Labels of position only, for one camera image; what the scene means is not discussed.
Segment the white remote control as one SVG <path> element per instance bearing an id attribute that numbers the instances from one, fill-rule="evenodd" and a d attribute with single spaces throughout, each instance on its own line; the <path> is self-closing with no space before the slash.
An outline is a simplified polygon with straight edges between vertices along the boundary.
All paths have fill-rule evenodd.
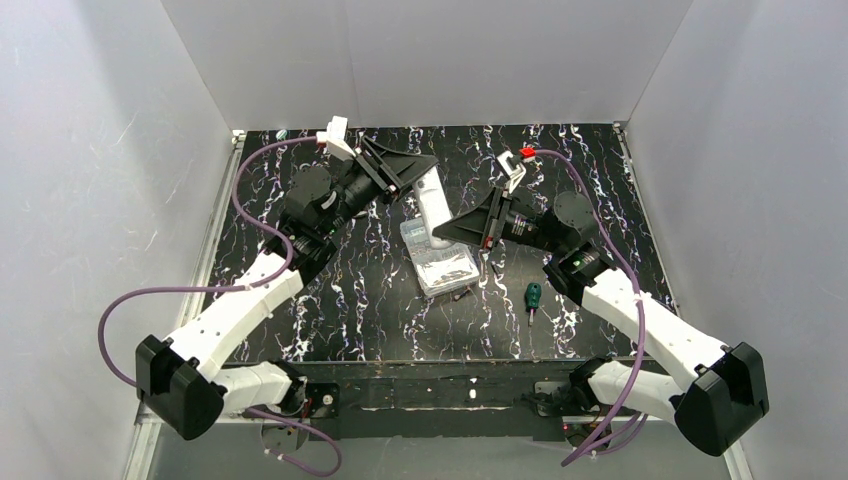
<path id="1" fill-rule="evenodd" d="M 430 246 L 444 250 L 453 245 L 449 240 L 435 235 L 436 227 L 452 219 L 438 168 L 434 166 L 413 184 L 413 192 Z"/>

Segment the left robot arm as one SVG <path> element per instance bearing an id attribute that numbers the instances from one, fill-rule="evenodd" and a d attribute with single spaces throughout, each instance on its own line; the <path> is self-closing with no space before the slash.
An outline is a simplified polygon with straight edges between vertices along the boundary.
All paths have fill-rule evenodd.
<path id="1" fill-rule="evenodd" d="M 402 198 L 438 164 L 432 155 L 369 139 L 357 150 L 343 141 L 324 143 L 341 159 L 340 173 L 322 166 L 297 172 L 277 228 L 236 283 L 165 339 L 150 335 L 136 349 L 138 397 L 185 440 L 204 434 L 225 413 L 260 405 L 301 409 L 307 378 L 286 362 L 235 368 L 227 359 L 327 266 L 338 230 L 375 200 Z"/>

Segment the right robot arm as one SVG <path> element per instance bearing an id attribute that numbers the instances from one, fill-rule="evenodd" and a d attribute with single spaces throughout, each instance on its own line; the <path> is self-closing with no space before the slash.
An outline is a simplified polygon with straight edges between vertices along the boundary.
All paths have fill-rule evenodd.
<path id="1" fill-rule="evenodd" d="M 592 204 L 579 193 L 560 193 L 540 212 L 501 188 L 433 229 L 437 238 L 482 249 L 504 240 L 549 253 L 543 270 L 554 290 L 636 341 L 664 370 L 592 358 L 570 373 L 565 401 L 660 418 L 701 452 L 722 455 L 769 411 L 761 354 L 700 332 L 654 300 L 593 245 L 598 232 Z"/>

